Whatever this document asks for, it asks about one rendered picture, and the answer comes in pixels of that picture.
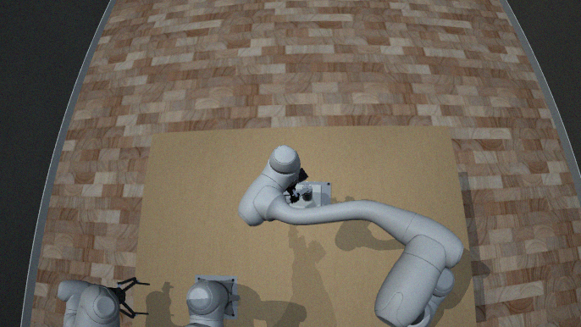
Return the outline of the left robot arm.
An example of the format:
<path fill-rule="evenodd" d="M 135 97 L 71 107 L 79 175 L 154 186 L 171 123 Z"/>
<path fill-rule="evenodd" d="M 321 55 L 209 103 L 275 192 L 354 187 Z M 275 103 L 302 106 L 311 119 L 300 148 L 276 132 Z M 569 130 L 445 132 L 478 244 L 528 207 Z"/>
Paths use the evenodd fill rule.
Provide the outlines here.
<path fill-rule="evenodd" d="M 231 295 L 232 286 L 232 280 L 200 279 L 194 284 L 186 295 L 191 324 L 185 327 L 224 327 L 224 314 L 232 315 L 232 301 L 240 300 Z M 104 285 L 62 281 L 58 298 L 66 302 L 63 327 L 120 327 L 119 299 Z"/>

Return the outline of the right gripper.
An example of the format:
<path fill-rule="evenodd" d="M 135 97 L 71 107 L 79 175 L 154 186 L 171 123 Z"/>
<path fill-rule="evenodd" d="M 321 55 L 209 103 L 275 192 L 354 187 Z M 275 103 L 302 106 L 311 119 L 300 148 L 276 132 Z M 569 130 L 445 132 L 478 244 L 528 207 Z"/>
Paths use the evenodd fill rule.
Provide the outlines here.
<path fill-rule="evenodd" d="M 296 192 L 296 184 L 297 183 L 295 183 L 291 187 L 287 187 L 287 189 L 285 190 L 285 191 L 288 191 L 288 193 L 290 193 L 291 203 L 299 201 L 300 194 L 298 192 Z"/>

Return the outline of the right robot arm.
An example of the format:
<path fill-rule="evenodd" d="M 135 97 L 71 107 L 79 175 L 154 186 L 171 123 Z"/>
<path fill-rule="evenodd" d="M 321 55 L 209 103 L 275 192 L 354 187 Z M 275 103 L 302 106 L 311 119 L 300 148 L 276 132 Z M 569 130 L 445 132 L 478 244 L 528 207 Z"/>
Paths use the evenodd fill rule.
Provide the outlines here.
<path fill-rule="evenodd" d="M 429 327 L 455 284 L 450 269 L 462 257 L 461 240 L 429 217 L 382 202 L 356 200 L 293 208 L 283 193 L 307 177 L 296 150 L 276 147 L 242 197 L 239 216 L 249 226 L 274 220 L 293 225 L 367 220 L 378 225 L 405 248 L 379 289 L 375 315 L 390 327 Z"/>

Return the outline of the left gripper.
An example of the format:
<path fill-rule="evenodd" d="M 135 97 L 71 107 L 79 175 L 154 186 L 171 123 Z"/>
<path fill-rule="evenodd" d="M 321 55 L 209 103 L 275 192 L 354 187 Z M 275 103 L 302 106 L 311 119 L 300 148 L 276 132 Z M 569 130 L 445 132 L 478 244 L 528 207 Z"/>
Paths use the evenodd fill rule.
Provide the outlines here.
<path fill-rule="evenodd" d="M 131 284 L 129 284 L 128 286 L 126 286 L 123 290 L 120 288 L 123 284 L 128 283 L 130 281 L 134 281 Z M 138 281 L 138 282 L 137 282 Z M 112 290 L 115 295 L 117 296 L 117 298 L 119 299 L 119 304 L 124 305 L 132 314 L 127 313 L 126 311 L 124 311 L 123 309 L 120 309 L 120 312 L 127 315 L 130 318 L 134 318 L 135 316 L 138 316 L 138 314 L 147 314 L 149 315 L 149 313 L 136 313 L 134 312 L 126 303 L 125 303 L 125 292 L 127 290 L 129 290 L 133 285 L 135 284 L 140 284 L 140 285 L 150 285 L 148 283 L 141 283 L 139 280 L 136 279 L 136 277 L 133 277 L 131 279 L 122 281 L 122 282 L 117 282 L 117 286 L 118 288 L 112 288 L 112 287 L 108 287 L 110 290 Z"/>

